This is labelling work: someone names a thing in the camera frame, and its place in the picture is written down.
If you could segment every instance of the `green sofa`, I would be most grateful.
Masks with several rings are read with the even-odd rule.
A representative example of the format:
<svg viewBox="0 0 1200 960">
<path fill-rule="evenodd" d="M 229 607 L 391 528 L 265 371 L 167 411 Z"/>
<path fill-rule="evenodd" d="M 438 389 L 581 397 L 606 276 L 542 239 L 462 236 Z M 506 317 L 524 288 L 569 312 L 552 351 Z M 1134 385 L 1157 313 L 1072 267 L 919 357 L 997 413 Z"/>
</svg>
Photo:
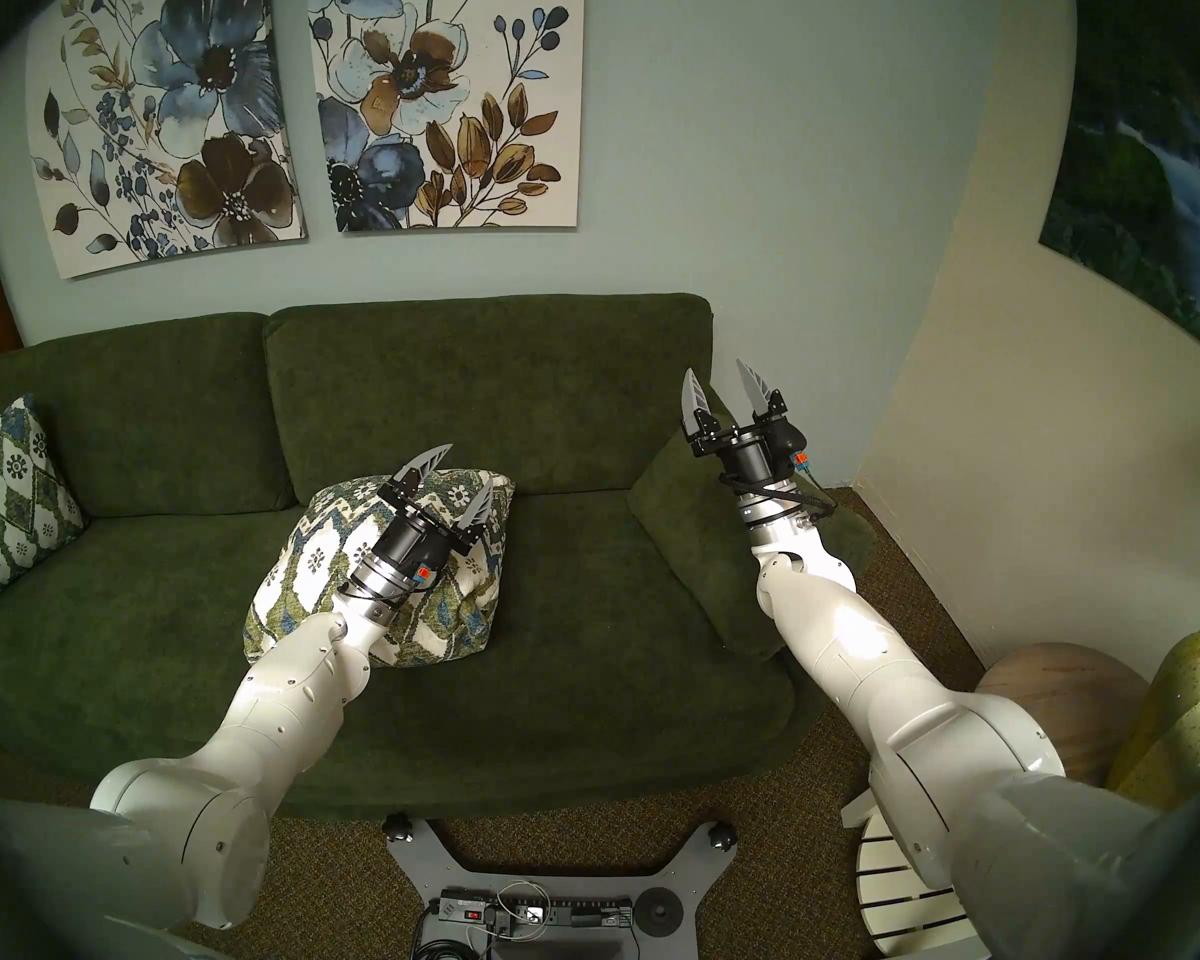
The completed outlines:
<svg viewBox="0 0 1200 960">
<path fill-rule="evenodd" d="M 92 523 L 0 596 L 0 745 L 85 784 L 194 750 L 302 503 L 451 442 L 448 466 L 517 482 L 488 648 L 374 672 L 282 811 L 522 811 L 780 763 L 820 691 L 785 650 L 726 649 L 628 508 L 689 366 L 710 376 L 712 310 L 686 294 L 305 306 L 2 354 L 0 408 L 34 395 Z"/>
</svg>

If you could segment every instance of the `blue flower painting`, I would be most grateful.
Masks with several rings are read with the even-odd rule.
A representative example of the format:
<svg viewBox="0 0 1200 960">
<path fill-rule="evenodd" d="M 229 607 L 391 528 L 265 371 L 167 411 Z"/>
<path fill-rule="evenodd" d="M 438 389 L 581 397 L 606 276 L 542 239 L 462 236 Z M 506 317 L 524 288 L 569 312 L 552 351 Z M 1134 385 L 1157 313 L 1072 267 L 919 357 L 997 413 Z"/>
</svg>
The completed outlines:
<svg viewBox="0 0 1200 960">
<path fill-rule="evenodd" d="M 26 121 L 64 278 L 294 240 L 271 0 L 59 0 L 31 23 Z"/>
<path fill-rule="evenodd" d="M 582 0 L 307 0 L 338 230 L 575 227 Z"/>
</svg>

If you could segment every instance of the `gold vase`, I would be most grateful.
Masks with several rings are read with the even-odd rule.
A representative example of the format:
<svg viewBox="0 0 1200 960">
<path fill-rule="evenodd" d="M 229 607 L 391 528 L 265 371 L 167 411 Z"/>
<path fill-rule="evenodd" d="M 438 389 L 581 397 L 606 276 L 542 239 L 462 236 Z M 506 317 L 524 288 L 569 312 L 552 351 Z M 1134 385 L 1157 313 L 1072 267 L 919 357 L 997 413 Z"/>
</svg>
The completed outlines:
<svg viewBox="0 0 1200 960">
<path fill-rule="evenodd" d="M 1200 630 L 1164 656 L 1106 782 L 1166 811 L 1200 791 Z"/>
</svg>

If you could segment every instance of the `canvas print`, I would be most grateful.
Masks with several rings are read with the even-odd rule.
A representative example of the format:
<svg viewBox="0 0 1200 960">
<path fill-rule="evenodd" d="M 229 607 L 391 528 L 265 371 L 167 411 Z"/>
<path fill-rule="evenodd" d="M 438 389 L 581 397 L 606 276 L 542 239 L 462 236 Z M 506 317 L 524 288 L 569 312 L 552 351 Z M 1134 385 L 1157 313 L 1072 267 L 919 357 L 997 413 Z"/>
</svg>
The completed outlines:
<svg viewBox="0 0 1200 960">
<path fill-rule="evenodd" d="M 1200 92 L 1135 0 L 1076 0 L 1070 104 L 1040 242 L 1200 342 Z"/>
<path fill-rule="evenodd" d="M 59 0 L 26 130 L 62 278 L 305 234 L 271 0 Z"/>
<path fill-rule="evenodd" d="M 582 0 L 307 0 L 338 230 L 575 227 Z"/>
</svg>

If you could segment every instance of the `carpet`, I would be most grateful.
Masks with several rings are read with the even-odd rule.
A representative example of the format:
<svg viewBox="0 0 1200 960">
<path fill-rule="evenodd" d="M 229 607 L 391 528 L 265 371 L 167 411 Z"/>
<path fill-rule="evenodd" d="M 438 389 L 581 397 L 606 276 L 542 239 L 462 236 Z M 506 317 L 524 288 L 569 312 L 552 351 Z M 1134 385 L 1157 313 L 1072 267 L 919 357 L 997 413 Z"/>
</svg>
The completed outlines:
<svg viewBox="0 0 1200 960">
<path fill-rule="evenodd" d="M 832 494 L 880 536 L 860 594 L 944 685 L 972 691 L 983 667 L 934 593 L 858 496 Z M 436 828 L 469 869 L 649 874 L 698 823 L 724 818 L 737 827 L 738 853 L 698 910 L 701 960 L 856 960 L 878 954 L 858 918 L 856 830 L 840 828 L 840 806 L 865 786 L 865 751 L 829 710 L 788 763 L 758 776 Z M 88 791 L 1 754 L 0 796 L 88 804 Z M 238 960 L 407 960 L 422 902 L 378 823 L 276 818 L 266 872 L 248 922 L 226 932 L 191 925 L 182 935 Z"/>
</svg>

